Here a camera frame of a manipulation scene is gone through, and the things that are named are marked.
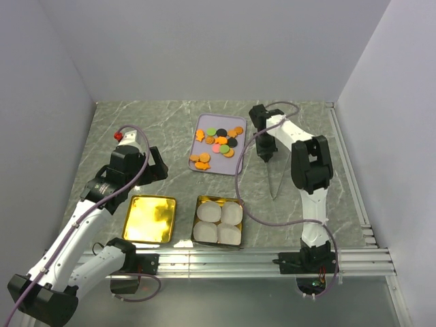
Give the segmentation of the metal tongs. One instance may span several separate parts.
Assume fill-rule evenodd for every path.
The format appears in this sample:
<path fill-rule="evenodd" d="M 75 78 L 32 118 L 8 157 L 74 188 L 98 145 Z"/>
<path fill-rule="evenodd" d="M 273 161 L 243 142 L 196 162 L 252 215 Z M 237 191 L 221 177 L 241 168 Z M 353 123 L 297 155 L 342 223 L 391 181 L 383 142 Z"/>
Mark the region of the metal tongs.
<path fill-rule="evenodd" d="M 273 201 L 275 201 L 279 195 L 286 170 L 287 160 L 271 159 L 266 164 L 268 190 Z"/>

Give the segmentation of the orange round waffle cookie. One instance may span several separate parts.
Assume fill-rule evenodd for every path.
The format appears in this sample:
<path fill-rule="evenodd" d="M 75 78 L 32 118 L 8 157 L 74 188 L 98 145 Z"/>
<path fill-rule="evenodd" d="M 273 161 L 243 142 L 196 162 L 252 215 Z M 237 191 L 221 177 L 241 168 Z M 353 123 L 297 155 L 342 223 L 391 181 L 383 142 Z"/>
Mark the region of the orange round waffle cookie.
<path fill-rule="evenodd" d="M 233 157 L 234 156 L 234 149 L 230 148 L 230 150 L 227 153 L 224 153 L 223 156 L 227 157 L 227 158 Z"/>

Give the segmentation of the gold tin lid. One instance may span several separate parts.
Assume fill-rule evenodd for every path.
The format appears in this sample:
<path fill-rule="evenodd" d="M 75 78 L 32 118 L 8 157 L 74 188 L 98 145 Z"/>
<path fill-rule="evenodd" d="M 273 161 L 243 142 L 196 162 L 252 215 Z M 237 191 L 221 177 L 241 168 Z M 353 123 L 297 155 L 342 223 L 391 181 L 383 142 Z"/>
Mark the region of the gold tin lid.
<path fill-rule="evenodd" d="M 123 239 L 133 243 L 166 244 L 171 241 L 176 199 L 136 195 L 131 198 L 123 227 Z"/>

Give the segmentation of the pink round cookie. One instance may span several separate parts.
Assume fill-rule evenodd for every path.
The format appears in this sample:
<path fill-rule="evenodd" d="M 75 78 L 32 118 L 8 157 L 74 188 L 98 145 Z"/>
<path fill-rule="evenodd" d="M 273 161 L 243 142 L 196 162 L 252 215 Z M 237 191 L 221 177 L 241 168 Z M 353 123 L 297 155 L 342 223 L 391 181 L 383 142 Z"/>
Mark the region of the pink round cookie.
<path fill-rule="evenodd" d="M 220 152 L 220 147 L 221 147 L 220 144 L 214 144 L 213 147 L 212 147 L 212 151 L 214 153 L 219 153 Z"/>

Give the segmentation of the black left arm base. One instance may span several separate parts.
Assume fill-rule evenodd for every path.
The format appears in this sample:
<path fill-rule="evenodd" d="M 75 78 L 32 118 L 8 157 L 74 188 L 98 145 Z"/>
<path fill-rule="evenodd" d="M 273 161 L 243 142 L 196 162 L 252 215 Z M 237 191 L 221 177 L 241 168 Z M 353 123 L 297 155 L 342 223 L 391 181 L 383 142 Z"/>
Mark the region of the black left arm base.
<path fill-rule="evenodd" d="M 110 276 L 110 291 L 119 298 L 140 299 L 156 295 L 161 287 L 158 266 L 158 254 L 140 254 L 132 266 Z"/>

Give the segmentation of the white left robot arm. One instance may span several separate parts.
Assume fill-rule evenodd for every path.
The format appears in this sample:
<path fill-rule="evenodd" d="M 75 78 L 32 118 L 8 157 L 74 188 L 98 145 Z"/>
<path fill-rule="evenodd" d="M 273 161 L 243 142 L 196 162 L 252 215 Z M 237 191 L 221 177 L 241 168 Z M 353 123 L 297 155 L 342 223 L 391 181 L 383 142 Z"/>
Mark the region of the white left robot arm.
<path fill-rule="evenodd" d="M 108 241 L 83 265 L 78 260 L 133 187 L 167 176 L 157 147 L 143 152 L 137 142 L 118 145 L 110 163 L 85 185 L 71 219 L 41 260 L 27 274 L 10 279 L 7 289 L 14 308 L 49 326 L 64 326 L 79 301 L 105 277 L 118 272 L 137 275 L 136 247 L 122 238 Z"/>

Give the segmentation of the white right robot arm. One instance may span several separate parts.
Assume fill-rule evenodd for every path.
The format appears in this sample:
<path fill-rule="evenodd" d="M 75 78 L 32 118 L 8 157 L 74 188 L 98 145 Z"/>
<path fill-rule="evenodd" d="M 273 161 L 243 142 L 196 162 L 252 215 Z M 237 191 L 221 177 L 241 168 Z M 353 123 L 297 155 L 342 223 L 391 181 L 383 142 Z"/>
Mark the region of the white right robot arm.
<path fill-rule="evenodd" d="M 331 254 L 327 222 L 326 198 L 333 166 L 328 140 L 314 136 L 291 122 L 280 109 L 268 110 L 265 105 L 253 106 L 250 119 L 258 131 L 255 145 L 264 162 L 277 152 L 279 141 L 290 152 L 290 174 L 302 200 L 300 264 L 315 272 Z"/>

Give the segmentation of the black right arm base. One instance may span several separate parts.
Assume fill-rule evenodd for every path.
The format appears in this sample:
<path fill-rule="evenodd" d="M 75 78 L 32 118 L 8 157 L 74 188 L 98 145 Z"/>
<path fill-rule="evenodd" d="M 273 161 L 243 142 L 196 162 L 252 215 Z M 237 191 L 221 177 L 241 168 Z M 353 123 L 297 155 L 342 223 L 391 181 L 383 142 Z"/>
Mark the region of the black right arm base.
<path fill-rule="evenodd" d="M 330 243 L 321 247 L 302 247 L 299 252 L 281 252 L 272 260 L 281 275 L 295 275 L 298 290 L 313 299 L 325 294 L 339 273 L 339 258 Z"/>

